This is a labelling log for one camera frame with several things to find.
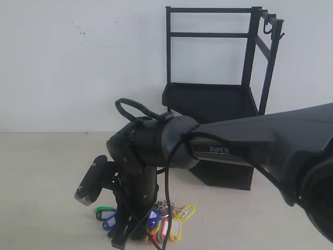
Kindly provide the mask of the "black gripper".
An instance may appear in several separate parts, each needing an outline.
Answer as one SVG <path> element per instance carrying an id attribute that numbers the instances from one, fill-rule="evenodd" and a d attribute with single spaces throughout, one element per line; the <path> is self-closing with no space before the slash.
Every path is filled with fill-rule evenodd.
<path id="1" fill-rule="evenodd" d="M 112 247 L 125 247 L 127 239 L 139 226 L 146 226 L 158 193 L 157 169 L 146 167 L 141 174 L 132 176 L 120 172 L 113 178 L 117 202 L 116 227 L 111 230 Z"/>

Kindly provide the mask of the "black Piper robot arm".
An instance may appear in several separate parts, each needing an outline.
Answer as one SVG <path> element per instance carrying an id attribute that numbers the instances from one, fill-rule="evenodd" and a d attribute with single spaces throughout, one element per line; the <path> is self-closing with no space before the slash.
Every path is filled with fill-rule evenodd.
<path id="1" fill-rule="evenodd" d="M 143 206 L 149 167 L 190 169 L 201 160 L 251 166 L 332 240 L 332 104 L 206 124 L 146 107 L 135 117 L 122 104 L 140 107 L 117 100 L 128 124 L 107 141 L 107 150 L 120 176 L 128 178 L 125 186 L 138 185 L 125 197 L 132 211 Z"/>

